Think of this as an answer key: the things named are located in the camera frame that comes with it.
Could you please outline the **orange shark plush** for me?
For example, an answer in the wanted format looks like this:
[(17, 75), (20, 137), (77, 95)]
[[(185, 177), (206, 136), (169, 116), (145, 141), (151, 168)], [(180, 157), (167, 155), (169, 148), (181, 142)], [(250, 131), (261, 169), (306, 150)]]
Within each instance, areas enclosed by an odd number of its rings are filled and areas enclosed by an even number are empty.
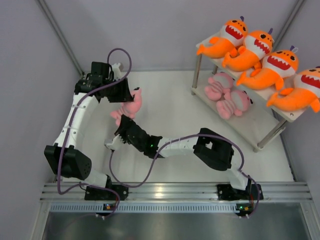
[(267, 107), (275, 106), (284, 112), (307, 107), (320, 111), (320, 67), (305, 69), (293, 78), (293, 87), (284, 88), (270, 96)]
[(223, 68), (234, 72), (243, 72), (250, 68), (260, 69), (261, 60), (273, 50), (273, 28), (269, 31), (255, 30), (250, 32), (238, 48), (236, 57), (227, 52), (221, 63)]
[(254, 70), (250, 76), (243, 72), (236, 85), (244, 85), (252, 90), (263, 90), (271, 86), (279, 91), (284, 86), (285, 79), (293, 76), (299, 67), (297, 52), (299, 49), (291, 46), (290, 49), (274, 51), (262, 59), (262, 67)]
[(239, 19), (230, 19), (221, 27), (219, 35), (210, 38), (209, 45), (205, 46), (203, 43), (199, 45), (196, 55), (220, 59), (224, 58), (226, 53), (230, 53), (235, 57), (238, 54), (237, 48), (243, 44), (248, 32), (243, 16)]

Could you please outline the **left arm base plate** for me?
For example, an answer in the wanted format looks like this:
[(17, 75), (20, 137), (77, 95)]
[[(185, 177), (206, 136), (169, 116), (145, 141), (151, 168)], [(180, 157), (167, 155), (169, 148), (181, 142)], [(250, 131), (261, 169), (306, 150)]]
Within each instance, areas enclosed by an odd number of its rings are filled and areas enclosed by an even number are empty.
[(87, 187), (84, 199), (86, 201), (124, 201), (129, 195), (129, 188), (122, 185), (112, 185), (111, 189), (118, 194), (119, 197), (113, 192)]

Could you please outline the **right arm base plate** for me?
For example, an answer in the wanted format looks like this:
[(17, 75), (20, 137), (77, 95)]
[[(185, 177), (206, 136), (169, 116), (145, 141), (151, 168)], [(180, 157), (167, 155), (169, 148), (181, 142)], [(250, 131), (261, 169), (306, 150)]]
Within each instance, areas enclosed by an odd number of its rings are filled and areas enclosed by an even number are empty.
[(218, 184), (217, 195), (219, 200), (237, 201), (237, 200), (260, 200), (264, 199), (261, 185), (250, 184), (245, 190), (232, 188), (230, 184)]

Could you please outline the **pink striped plush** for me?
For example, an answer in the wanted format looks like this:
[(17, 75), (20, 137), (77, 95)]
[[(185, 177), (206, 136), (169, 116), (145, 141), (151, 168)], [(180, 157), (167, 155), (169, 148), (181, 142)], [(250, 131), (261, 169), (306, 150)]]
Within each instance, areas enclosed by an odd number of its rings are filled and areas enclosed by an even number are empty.
[(121, 107), (118, 110), (114, 110), (110, 113), (110, 116), (115, 119), (115, 124), (117, 126), (121, 123), (122, 115), (134, 119), (136, 117), (136, 113), (142, 107), (142, 89), (140, 87), (136, 87), (130, 93), (133, 96), (133, 101), (121, 103)]
[(235, 115), (240, 117), (253, 104), (253, 100), (243, 90), (227, 92), (223, 100), (216, 102), (216, 109), (222, 119), (228, 120)]
[(204, 88), (205, 95), (211, 101), (218, 101), (229, 93), (234, 86), (234, 79), (227, 73), (218, 72), (208, 78), (208, 85)]

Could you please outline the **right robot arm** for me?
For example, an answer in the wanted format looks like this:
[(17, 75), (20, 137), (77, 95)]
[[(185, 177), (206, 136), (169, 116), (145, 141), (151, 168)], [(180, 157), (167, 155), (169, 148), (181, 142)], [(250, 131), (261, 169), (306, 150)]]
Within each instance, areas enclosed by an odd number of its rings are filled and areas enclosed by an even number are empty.
[(167, 138), (148, 134), (131, 118), (122, 115), (114, 135), (110, 143), (105, 143), (112, 151), (119, 150), (122, 144), (129, 144), (152, 159), (153, 164), (157, 159), (193, 155), (207, 167), (226, 172), (238, 198), (244, 199), (252, 192), (251, 180), (242, 171), (245, 163), (242, 150), (231, 140), (208, 128), (203, 127), (199, 133), (184, 137)]

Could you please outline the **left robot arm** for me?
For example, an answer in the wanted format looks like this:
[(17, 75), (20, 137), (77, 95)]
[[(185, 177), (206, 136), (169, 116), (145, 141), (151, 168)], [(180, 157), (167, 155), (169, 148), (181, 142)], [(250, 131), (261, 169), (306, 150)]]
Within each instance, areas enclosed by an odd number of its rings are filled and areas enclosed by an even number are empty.
[(77, 186), (96, 188), (102, 200), (113, 194), (111, 178), (93, 167), (93, 159), (83, 152), (88, 124), (102, 99), (111, 103), (133, 103), (128, 78), (122, 74), (122, 64), (91, 63), (91, 71), (74, 86), (72, 104), (63, 128), (52, 145), (44, 149), (44, 156), (57, 177), (57, 191), (62, 190), (63, 180), (75, 180)]

